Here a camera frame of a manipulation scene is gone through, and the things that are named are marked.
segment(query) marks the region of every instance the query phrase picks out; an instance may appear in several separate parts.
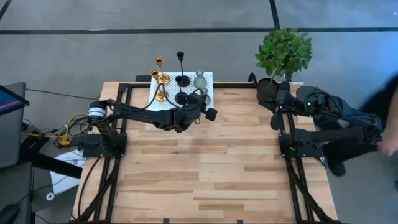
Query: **artificial plant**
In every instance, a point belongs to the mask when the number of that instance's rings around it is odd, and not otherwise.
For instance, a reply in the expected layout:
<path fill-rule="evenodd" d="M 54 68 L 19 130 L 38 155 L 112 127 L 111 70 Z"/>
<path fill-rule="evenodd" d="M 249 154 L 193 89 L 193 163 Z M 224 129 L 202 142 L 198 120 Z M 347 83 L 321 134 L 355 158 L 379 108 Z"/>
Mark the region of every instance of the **artificial plant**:
<path fill-rule="evenodd" d="M 285 74 L 291 79 L 292 74 L 307 69 L 312 58 L 311 38 L 308 34 L 298 34 L 297 29 L 275 30 L 264 38 L 264 45 L 259 46 L 259 60 L 256 66 L 265 68 L 272 80 Z"/>

